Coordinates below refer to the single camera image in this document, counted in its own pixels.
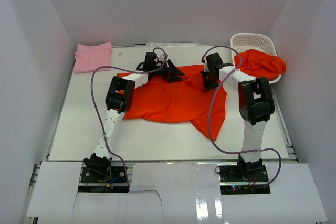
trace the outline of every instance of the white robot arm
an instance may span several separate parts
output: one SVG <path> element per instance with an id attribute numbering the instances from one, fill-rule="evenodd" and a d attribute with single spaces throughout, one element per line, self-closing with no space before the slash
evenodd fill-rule
<path id="1" fill-rule="evenodd" d="M 223 63 L 218 53 L 205 58 L 203 84 L 205 90 L 211 90 L 235 67 L 231 63 Z M 228 77 L 226 83 L 238 90 L 239 111 L 245 126 L 241 150 L 260 150 L 266 123 L 275 111 L 267 78 L 255 78 L 236 70 Z M 261 169 L 262 164 L 260 152 L 242 153 L 238 158 L 238 165 L 242 167 L 243 174 Z"/>
<path id="2" fill-rule="evenodd" d="M 123 78 L 113 78 L 111 85 L 113 85 L 113 82 L 117 80 L 118 83 L 120 84 L 120 82 L 125 82 L 125 81 L 130 81 L 128 83 L 131 83 L 131 88 L 134 91 L 134 89 L 136 89 L 137 87 L 140 87 L 144 84 L 146 84 L 148 82 L 148 74 L 146 73 L 133 73 L 130 74 L 129 76 L 125 76 Z M 121 122 L 121 120 L 123 119 L 125 112 L 121 112 L 122 108 L 120 108 L 120 110 L 115 110 L 112 108 L 109 108 L 106 110 L 106 119 L 105 119 L 105 123 L 104 123 L 104 128 L 106 131 L 106 138 L 108 140 L 108 145 L 109 147 L 112 149 L 113 148 L 113 144 L 115 142 L 116 139 L 116 135 L 117 135 L 117 131 L 119 128 L 119 124 Z M 105 140 L 104 140 L 104 136 L 101 136 L 98 142 L 97 147 L 94 149 L 93 151 L 98 157 L 106 157 L 107 159 L 110 159 L 112 157 L 112 154 L 107 150 L 106 145 L 105 145 Z"/>

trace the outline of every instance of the plastic laundry basket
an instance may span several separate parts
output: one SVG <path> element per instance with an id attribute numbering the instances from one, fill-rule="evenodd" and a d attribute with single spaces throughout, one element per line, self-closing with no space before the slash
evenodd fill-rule
<path id="1" fill-rule="evenodd" d="M 231 47 L 238 52 L 245 52 L 248 49 L 256 49 L 267 53 L 268 55 L 277 56 L 273 41 L 262 34 L 235 34 L 231 37 Z M 236 53 L 232 52 L 232 61 L 235 65 Z M 279 75 L 274 80 L 270 80 L 269 83 L 275 83 L 280 80 Z"/>

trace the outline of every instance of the folded pink cloth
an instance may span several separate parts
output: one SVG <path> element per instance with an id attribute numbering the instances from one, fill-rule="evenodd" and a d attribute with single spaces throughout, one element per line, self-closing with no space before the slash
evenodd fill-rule
<path id="1" fill-rule="evenodd" d="M 77 45 L 75 53 L 74 73 L 93 72 L 101 66 L 111 65 L 112 43 L 107 42 L 99 46 L 88 47 L 81 44 Z M 111 70 L 110 68 L 102 68 L 99 71 Z"/>

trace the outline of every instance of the orange cloth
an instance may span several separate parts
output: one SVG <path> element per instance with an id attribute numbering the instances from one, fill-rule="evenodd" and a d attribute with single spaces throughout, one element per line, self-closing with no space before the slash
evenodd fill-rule
<path id="1" fill-rule="evenodd" d="M 264 52 L 250 49 L 241 52 L 243 64 L 242 72 L 254 77 L 266 77 L 268 80 L 277 78 L 286 72 L 286 64 L 278 57 L 268 55 Z M 235 56 L 235 65 L 240 63 L 239 56 Z"/>
<path id="2" fill-rule="evenodd" d="M 160 123 L 190 121 L 203 135 L 209 138 L 208 110 L 215 90 L 204 92 L 202 75 L 204 65 L 178 67 L 185 76 L 182 81 L 167 83 L 162 76 L 154 78 L 134 91 L 133 103 L 124 119 L 143 118 Z M 212 110 L 211 129 L 217 138 L 225 118 L 226 92 L 221 89 Z"/>

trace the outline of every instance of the white tabletop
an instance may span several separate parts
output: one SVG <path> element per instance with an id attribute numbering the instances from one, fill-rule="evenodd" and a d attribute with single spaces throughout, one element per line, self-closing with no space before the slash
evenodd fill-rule
<path id="1" fill-rule="evenodd" d="M 200 64 L 209 47 L 164 47 L 176 66 Z M 112 65 L 135 69 L 144 60 L 150 47 L 114 48 Z M 231 62 L 227 49 L 214 49 L 223 62 Z M 98 72 L 93 85 L 102 118 L 106 115 L 105 97 L 111 79 L 119 71 Z M 62 113 L 54 137 L 49 160 L 80 161 L 90 157 L 101 135 L 101 127 L 90 95 L 92 73 L 72 74 Z M 227 92 L 226 118 L 217 138 L 217 145 L 227 151 L 239 151 L 243 144 L 244 122 L 238 109 L 238 92 L 224 85 Z M 276 108 L 266 125 L 263 148 L 272 147 L 282 158 L 288 158 L 285 136 Z M 164 124 L 143 119 L 123 120 L 112 150 L 128 161 L 237 159 L 216 150 L 210 140 L 191 123 Z M 263 152 L 264 159 L 277 158 L 274 152 Z"/>

